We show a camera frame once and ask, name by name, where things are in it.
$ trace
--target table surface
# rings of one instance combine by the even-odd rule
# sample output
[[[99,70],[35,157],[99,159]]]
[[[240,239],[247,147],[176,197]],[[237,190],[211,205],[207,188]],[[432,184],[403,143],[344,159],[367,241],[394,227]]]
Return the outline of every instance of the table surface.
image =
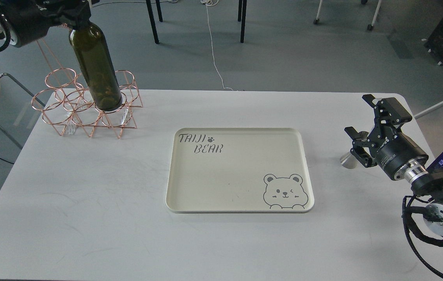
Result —
[[[59,137],[36,124],[0,191],[0,279],[436,280],[410,250],[405,181],[345,169],[344,127],[370,130],[358,93],[142,90],[137,130]],[[374,94],[377,98],[397,94]],[[181,128],[295,128],[315,196],[307,213],[173,213]],[[403,127],[428,145],[415,121]],[[443,271],[443,249],[416,242]]]

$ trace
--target white cable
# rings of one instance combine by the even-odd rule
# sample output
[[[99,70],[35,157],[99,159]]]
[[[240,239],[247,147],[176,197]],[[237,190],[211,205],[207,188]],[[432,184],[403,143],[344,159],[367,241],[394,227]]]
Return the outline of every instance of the white cable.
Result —
[[[200,0],[201,4],[204,4],[204,5],[209,6],[209,7],[212,7],[212,6],[216,5],[216,4],[218,4],[218,2],[220,2],[220,0],[216,0],[215,3],[213,3],[212,0]]]
[[[206,13],[207,13],[207,27],[209,27],[209,36],[211,37],[211,51],[213,54],[213,64],[214,64],[214,68],[216,69],[216,72],[218,72],[218,75],[220,76],[221,79],[221,85],[223,86],[223,89],[230,89],[230,90],[234,90],[230,87],[225,87],[225,83],[223,82],[223,77],[221,77],[220,71],[218,71],[218,67],[216,67],[216,61],[214,60],[214,46],[213,46],[213,34],[211,33],[211,25],[209,24],[209,11],[207,9],[207,7],[209,7],[209,5],[206,4]]]

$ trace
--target tray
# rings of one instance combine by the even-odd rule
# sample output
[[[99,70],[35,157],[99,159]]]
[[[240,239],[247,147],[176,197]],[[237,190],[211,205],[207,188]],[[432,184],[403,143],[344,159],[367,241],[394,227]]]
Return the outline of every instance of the tray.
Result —
[[[183,128],[174,136],[173,212],[307,212],[313,204],[295,129]]]

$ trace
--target wine bottle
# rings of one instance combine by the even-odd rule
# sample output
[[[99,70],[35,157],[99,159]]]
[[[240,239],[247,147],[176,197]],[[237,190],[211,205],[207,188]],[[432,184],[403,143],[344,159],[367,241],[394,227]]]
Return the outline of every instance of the wine bottle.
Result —
[[[88,21],[87,25],[71,30],[69,41],[95,106],[106,112],[119,108],[121,92],[102,30]]]

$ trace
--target bear cartoon print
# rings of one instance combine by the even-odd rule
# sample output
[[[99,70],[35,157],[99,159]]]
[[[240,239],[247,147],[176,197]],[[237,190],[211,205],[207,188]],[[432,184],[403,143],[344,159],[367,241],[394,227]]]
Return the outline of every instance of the bear cartoon print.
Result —
[[[298,174],[292,174],[289,178],[277,178],[273,174],[267,174],[264,182],[266,189],[263,199],[271,210],[303,210],[308,202],[308,195],[301,185],[303,178]]]

